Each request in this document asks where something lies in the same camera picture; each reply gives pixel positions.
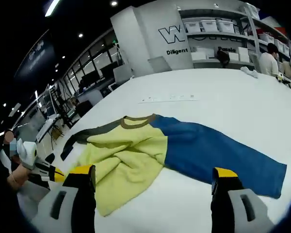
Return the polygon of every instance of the white table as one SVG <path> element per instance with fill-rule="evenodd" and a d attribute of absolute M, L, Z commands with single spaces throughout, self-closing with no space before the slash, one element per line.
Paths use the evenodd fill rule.
<path fill-rule="evenodd" d="M 145 98 L 194 95 L 197 101 L 140 103 Z M 125 115 L 156 113 L 197 122 L 288 165 L 282 195 L 260 197 L 277 223 L 291 203 L 291 90 L 275 78 L 259 79 L 232 69 L 188 69 L 128 81 L 91 109 L 65 134 L 54 153 L 54 165 L 69 171 L 84 146 L 77 145 L 65 161 L 64 143 L 74 133 Z M 164 168 L 145 192 L 107 217 L 95 217 L 97 233 L 211 232 L 211 185 Z"/>

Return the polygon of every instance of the glass window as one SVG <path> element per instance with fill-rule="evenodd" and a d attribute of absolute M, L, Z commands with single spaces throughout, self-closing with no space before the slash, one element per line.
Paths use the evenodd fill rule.
<path fill-rule="evenodd" d="M 111 63 L 109 57 L 108 57 L 108 54 L 107 52 L 104 52 L 104 53 L 101 53 L 100 55 L 98 55 L 95 59 L 94 59 L 94 62 L 95 62 L 95 66 L 98 70 L 98 73 L 100 76 L 102 76 L 102 73 L 100 71 L 101 68 L 104 68 L 105 66 L 107 66 L 108 64 Z"/>
<path fill-rule="evenodd" d="M 102 49 L 104 49 L 104 44 L 103 44 L 102 40 L 99 40 L 99 41 L 97 41 L 97 43 L 94 44 L 94 45 L 91 47 L 91 49 L 90 49 L 92 56 L 95 56 L 95 55 L 96 55 L 98 52 L 100 52 Z"/>
<path fill-rule="evenodd" d="M 90 59 L 89 53 L 86 52 L 85 54 L 83 54 L 80 58 L 81 61 L 81 65 L 83 66 L 88 60 Z"/>
<path fill-rule="evenodd" d="M 81 68 L 81 66 L 80 66 L 80 64 L 79 64 L 79 61 L 77 61 L 74 65 L 73 65 L 73 70 L 74 70 L 74 72 L 77 72 L 80 68 Z"/>
<path fill-rule="evenodd" d="M 78 80 L 80 82 L 81 81 L 81 78 L 84 76 L 84 73 L 83 73 L 82 70 L 79 70 L 78 72 L 76 72 L 76 75 L 77 75 L 77 78 L 78 78 Z"/>
<path fill-rule="evenodd" d="M 67 83 L 67 85 L 68 85 L 68 88 L 69 88 L 70 92 L 71 92 L 72 94 L 74 94 L 75 91 L 74 91 L 74 89 L 73 89 L 73 87 L 72 87 L 72 85 L 71 85 L 71 83 L 70 83 L 70 81 L 69 81 L 69 79 L 68 79 L 67 76 L 65 76 L 65 81 L 66 81 L 66 83 Z"/>
<path fill-rule="evenodd" d="M 73 73 L 73 70 L 71 69 L 71 70 L 69 70 L 69 72 L 68 72 L 68 76 L 69 76 L 69 78 L 70 79 L 72 79 L 73 78 L 73 76 L 74 76 L 74 73 Z"/>
<path fill-rule="evenodd" d="M 92 62 L 92 61 L 89 61 L 89 62 L 84 66 L 83 70 L 84 70 L 85 74 L 88 74 L 88 73 L 94 71 L 94 70 L 95 70 L 95 67 L 94 67 L 94 65 L 93 65 L 93 62 Z"/>
<path fill-rule="evenodd" d="M 112 62 L 116 62 L 118 60 L 118 55 L 117 55 L 117 49 L 116 49 L 116 47 L 113 47 L 113 48 L 109 49 L 109 53 L 111 55 Z"/>

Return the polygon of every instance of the storage bin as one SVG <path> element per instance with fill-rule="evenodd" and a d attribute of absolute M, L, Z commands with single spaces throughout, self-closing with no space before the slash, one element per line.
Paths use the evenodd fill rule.
<path fill-rule="evenodd" d="M 239 55 L 235 52 L 228 52 L 229 59 L 233 61 L 239 61 Z"/>
<path fill-rule="evenodd" d="M 241 62 L 250 62 L 249 55 L 246 54 L 239 54 L 239 60 Z"/>
<path fill-rule="evenodd" d="M 275 43 L 274 44 L 277 46 L 278 51 L 283 53 L 283 43 L 281 43 L 281 41 L 275 39 Z"/>
<path fill-rule="evenodd" d="M 214 20 L 214 19 L 201 20 L 200 22 L 202 23 L 206 32 L 217 32 L 218 31 L 216 20 Z"/>
<path fill-rule="evenodd" d="M 196 52 L 204 52 L 207 59 L 214 58 L 214 49 L 195 47 L 195 50 L 196 50 Z"/>
<path fill-rule="evenodd" d="M 235 33 L 233 22 L 218 20 L 217 24 L 218 24 L 218 28 L 219 28 L 219 30 L 221 32 L 224 32 L 224 33 Z"/>
<path fill-rule="evenodd" d="M 267 43 L 273 43 L 274 44 L 274 38 L 268 34 L 259 34 L 260 39 L 267 42 Z"/>
<path fill-rule="evenodd" d="M 206 59 L 206 54 L 205 52 L 191 52 L 192 60 L 197 61 L 197 60 L 205 60 Z"/>
<path fill-rule="evenodd" d="M 290 51 L 289 51 L 289 47 L 285 44 L 283 44 L 283 53 L 287 56 L 290 57 Z"/>
<path fill-rule="evenodd" d="M 200 32 L 200 26 L 199 22 L 188 22 L 184 23 L 186 29 L 188 30 L 188 33 L 199 33 Z"/>
<path fill-rule="evenodd" d="M 236 52 L 237 52 L 238 54 L 245 54 L 245 55 L 248 55 L 248 49 L 247 49 L 247 48 L 237 47 L 237 48 L 236 48 Z"/>

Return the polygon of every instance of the white wall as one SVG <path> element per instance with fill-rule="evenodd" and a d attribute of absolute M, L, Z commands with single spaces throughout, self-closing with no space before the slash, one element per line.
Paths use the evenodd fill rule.
<path fill-rule="evenodd" d="M 193 68 L 185 29 L 174 4 L 164 0 L 150 2 L 136 9 L 136 17 L 150 58 L 163 56 L 172 70 Z M 178 39 L 175 39 L 173 32 L 177 32 Z M 162 33 L 166 33 L 164 35 L 174 41 L 167 42 Z M 181 53 L 168 54 L 167 51 L 171 50 L 180 50 Z"/>
<path fill-rule="evenodd" d="M 140 31 L 135 8 L 130 6 L 117 13 L 111 17 L 111 23 L 121 50 L 124 51 L 122 57 L 125 62 L 128 59 L 135 77 L 152 74 L 153 69 L 147 61 L 150 56 Z"/>

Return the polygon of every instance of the white cloth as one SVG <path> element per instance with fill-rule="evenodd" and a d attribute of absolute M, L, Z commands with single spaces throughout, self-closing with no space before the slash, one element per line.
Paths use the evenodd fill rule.
<path fill-rule="evenodd" d="M 270 76 L 279 74 L 277 61 L 268 52 L 265 52 L 261 55 L 259 63 L 262 74 L 267 74 Z"/>

